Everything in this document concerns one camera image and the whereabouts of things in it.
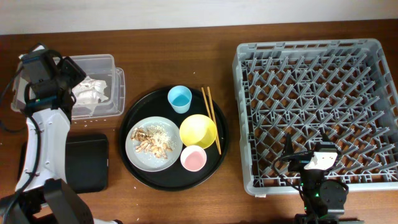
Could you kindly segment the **white paper napkin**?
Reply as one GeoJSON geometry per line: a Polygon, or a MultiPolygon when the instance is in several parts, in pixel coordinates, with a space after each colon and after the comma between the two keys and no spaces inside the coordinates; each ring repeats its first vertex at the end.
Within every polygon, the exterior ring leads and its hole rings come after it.
{"type": "Polygon", "coordinates": [[[105,95],[107,84],[104,80],[96,80],[86,77],[82,82],[73,88],[72,92],[76,97],[76,105],[91,105],[102,103],[109,99],[105,95]]]}

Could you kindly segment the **yellow plastic bowl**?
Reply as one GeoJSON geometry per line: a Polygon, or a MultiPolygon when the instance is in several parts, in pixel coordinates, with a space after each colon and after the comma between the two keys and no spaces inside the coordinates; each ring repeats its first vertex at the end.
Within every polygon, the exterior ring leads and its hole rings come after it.
{"type": "Polygon", "coordinates": [[[214,143],[217,128],[211,118],[203,114],[194,114],[181,123],[179,133],[184,145],[196,145],[206,149],[214,143]]]}

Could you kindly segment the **pink plastic cup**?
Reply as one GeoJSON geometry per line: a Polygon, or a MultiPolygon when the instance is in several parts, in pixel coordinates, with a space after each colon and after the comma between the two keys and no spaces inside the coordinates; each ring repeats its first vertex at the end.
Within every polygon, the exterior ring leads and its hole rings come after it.
{"type": "Polygon", "coordinates": [[[205,150],[196,145],[187,146],[180,155],[182,166],[190,172],[198,172],[201,170],[207,160],[205,150]]]}

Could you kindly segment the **food scraps and rice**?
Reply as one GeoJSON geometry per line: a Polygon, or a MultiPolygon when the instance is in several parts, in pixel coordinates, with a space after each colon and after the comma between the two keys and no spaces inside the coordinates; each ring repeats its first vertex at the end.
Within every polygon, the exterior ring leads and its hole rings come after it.
{"type": "Polygon", "coordinates": [[[151,153],[157,159],[167,159],[167,153],[175,149],[175,143],[161,125],[133,128],[131,140],[139,142],[136,152],[151,153]]]}

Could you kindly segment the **grey plate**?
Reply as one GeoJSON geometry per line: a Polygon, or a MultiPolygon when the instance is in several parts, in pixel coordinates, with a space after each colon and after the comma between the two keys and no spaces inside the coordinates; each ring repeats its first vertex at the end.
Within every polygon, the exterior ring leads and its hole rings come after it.
{"type": "Polygon", "coordinates": [[[124,143],[124,147],[129,162],[133,164],[136,168],[147,172],[158,172],[169,168],[177,161],[182,152],[183,143],[180,139],[179,128],[174,122],[160,116],[152,116],[140,120],[129,130],[126,141],[124,143]],[[139,144],[139,142],[131,140],[132,129],[148,127],[151,125],[164,126],[172,141],[175,143],[175,149],[173,152],[167,153],[167,159],[157,159],[151,153],[135,151],[135,147],[139,144]]]}

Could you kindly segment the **light blue plastic cup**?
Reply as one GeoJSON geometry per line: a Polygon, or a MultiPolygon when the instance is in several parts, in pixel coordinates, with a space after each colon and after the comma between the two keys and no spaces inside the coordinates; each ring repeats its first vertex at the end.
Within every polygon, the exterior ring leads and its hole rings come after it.
{"type": "Polygon", "coordinates": [[[169,90],[167,99],[176,113],[184,114],[190,109],[192,93],[189,88],[178,85],[169,90]]]}

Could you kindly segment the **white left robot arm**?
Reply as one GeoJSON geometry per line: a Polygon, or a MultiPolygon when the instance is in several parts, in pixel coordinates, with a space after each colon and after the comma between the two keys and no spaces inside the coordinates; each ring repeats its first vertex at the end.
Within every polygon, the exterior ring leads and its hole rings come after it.
{"type": "Polygon", "coordinates": [[[108,184],[109,144],[104,134],[67,136],[72,90],[86,73],[70,58],[44,44],[21,55],[17,74],[24,88],[28,141],[15,192],[1,199],[3,223],[101,223],[79,193],[98,192],[108,184]]]}

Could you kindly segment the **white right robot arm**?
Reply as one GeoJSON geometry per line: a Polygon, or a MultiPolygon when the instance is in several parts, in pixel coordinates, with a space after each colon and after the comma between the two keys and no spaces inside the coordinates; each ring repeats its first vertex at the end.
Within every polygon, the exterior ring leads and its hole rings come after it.
{"type": "Polygon", "coordinates": [[[326,134],[322,134],[322,140],[312,150],[303,152],[294,152],[292,137],[286,135],[282,160],[289,163],[289,172],[300,174],[298,191],[305,210],[304,214],[295,215],[294,223],[340,222],[349,187],[339,180],[326,178],[340,156],[336,144],[326,134]]]}

